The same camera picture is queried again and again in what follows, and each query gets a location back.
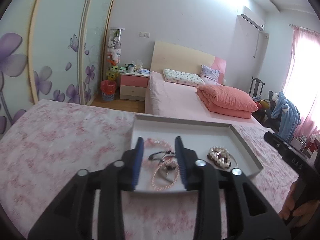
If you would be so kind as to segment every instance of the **blue hoodie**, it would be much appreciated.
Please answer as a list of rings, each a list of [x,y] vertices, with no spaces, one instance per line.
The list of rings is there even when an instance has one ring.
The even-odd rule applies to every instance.
[[[287,142],[293,139],[294,131],[301,124],[300,113],[296,106],[285,98],[283,92],[279,92],[279,101],[271,114],[271,118],[276,119],[281,113],[281,122],[278,135]]]

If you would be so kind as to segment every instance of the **purple flower mural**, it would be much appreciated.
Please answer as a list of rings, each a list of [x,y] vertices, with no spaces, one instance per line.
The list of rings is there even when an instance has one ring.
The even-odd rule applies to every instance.
[[[21,43],[22,37],[16,33],[6,33],[0,38],[0,72],[9,77],[20,76],[26,67],[28,57],[13,54]]]
[[[66,96],[70,98],[68,103],[80,104],[78,85],[76,87],[73,84],[69,85],[66,91]]]
[[[91,67],[87,66],[87,68],[85,69],[85,73],[87,74],[87,77],[85,78],[85,82],[87,84],[89,84],[90,79],[93,80],[94,79],[94,65],[92,65]]]
[[[18,112],[16,112],[16,114],[14,115],[12,122],[15,123],[17,122],[17,120],[24,115],[24,113],[26,112],[26,110],[24,109],[20,109]]]
[[[68,62],[68,64],[66,65],[66,71],[68,71],[71,68],[72,64],[71,62]]]
[[[52,101],[58,101],[58,102],[63,102],[64,101],[64,93],[60,93],[60,90],[57,89],[53,92],[53,99]]]
[[[33,74],[35,77],[36,91],[39,99],[39,92],[43,93],[44,95],[50,93],[52,82],[48,81],[47,79],[51,76],[52,69],[48,66],[44,66],[40,70],[39,75],[36,71],[33,71]]]
[[[88,51],[88,50],[85,50],[85,51],[84,51],[84,54],[89,55],[89,51]]]
[[[87,104],[91,99],[91,89],[88,89],[88,91],[84,92],[84,100],[85,104]]]
[[[12,119],[2,91],[4,74],[9,77],[18,77],[27,65],[28,57],[26,55],[13,54],[21,43],[22,37],[16,33],[6,33],[0,38],[0,100],[7,115],[7,117],[0,116],[0,134],[3,134],[6,130],[7,118],[12,125],[21,116],[18,111]]]
[[[68,46],[68,48],[73,49],[74,52],[78,52],[79,41],[75,34],[73,34],[73,37],[70,39],[70,46]]]
[[[7,118],[5,116],[0,116],[0,134],[4,134],[6,128],[7,128]]]

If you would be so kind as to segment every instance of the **heart-shaped brooch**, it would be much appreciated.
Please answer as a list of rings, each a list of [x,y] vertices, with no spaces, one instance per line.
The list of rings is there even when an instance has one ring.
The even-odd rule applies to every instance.
[[[211,147],[207,157],[222,169],[229,169],[231,167],[231,157],[225,147]]]

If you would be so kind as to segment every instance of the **window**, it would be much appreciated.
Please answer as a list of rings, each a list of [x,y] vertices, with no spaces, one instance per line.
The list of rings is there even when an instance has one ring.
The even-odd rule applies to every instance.
[[[320,34],[294,27],[284,94],[300,112],[295,136],[320,132]]]

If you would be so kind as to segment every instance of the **orange comforter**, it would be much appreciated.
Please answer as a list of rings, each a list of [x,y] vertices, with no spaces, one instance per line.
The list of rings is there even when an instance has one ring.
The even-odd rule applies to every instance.
[[[250,119],[258,109],[248,94],[236,88],[205,85],[197,88],[197,94],[210,112],[218,114]]]

